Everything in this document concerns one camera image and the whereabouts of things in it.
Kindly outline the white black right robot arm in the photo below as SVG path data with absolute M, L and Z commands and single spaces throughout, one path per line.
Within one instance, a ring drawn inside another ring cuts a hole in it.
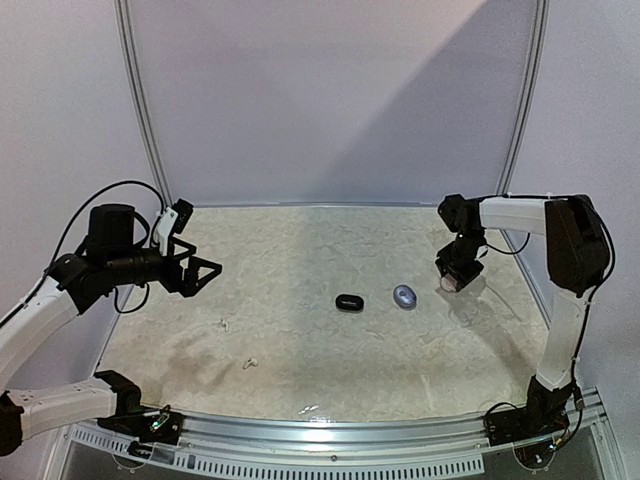
M 591 199 L 584 195 L 446 196 L 437 212 L 454 239 L 435 265 L 443 289 L 460 292 L 483 271 L 486 232 L 512 230 L 545 241 L 554 285 L 552 320 L 543 357 L 529 383 L 517 427 L 537 436 L 552 424 L 576 389 L 575 366 L 595 292 L 614 267 L 614 247 Z

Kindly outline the pink round charging case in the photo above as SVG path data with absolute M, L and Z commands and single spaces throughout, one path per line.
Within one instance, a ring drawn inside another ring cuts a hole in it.
M 444 276 L 440 279 L 440 287 L 443 291 L 449 293 L 456 293 L 458 291 L 457 281 L 450 276 Z

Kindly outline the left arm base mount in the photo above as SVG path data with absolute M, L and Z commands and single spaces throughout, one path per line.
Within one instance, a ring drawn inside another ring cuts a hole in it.
M 122 416 L 99 418 L 99 427 L 137 438 L 140 443 L 162 443 L 176 446 L 181 438 L 186 416 L 171 410 L 146 409 Z

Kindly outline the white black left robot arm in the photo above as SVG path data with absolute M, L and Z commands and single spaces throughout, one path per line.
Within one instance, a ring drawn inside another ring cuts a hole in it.
M 40 390 L 16 390 L 9 382 L 36 350 L 98 300 L 123 286 L 159 283 L 184 298 L 198 294 L 222 273 L 180 239 L 193 207 L 178 200 L 155 227 L 124 204 L 94 207 L 88 233 L 71 254 L 55 259 L 34 289 L 1 320 L 1 453 L 8 456 L 43 432 L 85 420 L 128 435 L 135 444 L 177 445 L 184 415 L 141 402 L 141 390 L 113 371 Z

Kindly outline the blue-grey oval charging case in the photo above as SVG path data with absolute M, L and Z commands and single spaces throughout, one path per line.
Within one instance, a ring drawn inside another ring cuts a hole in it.
M 396 305 L 403 310 L 412 310 L 417 305 L 417 295 L 408 285 L 398 285 L 393 290 Z

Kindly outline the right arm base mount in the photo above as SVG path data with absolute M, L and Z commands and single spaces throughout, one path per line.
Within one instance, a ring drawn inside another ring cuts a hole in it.
M 491 446 L 517 443 L 560 432 L 553 440 L 552 451 L 571 441 L 582 423 L 582 411 L 578 421 L 571 426 L 566 404 L 571 394 L 556 392 L 531 394 L 525 406 L 499 402 L 489 408 L 482 418 L 483 428 Z

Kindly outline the black earbud charging case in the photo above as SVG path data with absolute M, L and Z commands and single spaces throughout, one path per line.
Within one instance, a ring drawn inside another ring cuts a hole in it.
M 358 295 L 340 294 L 335 298 L 338 310 L 346 312 L 361 312 L 364 309 L 364 299 Z

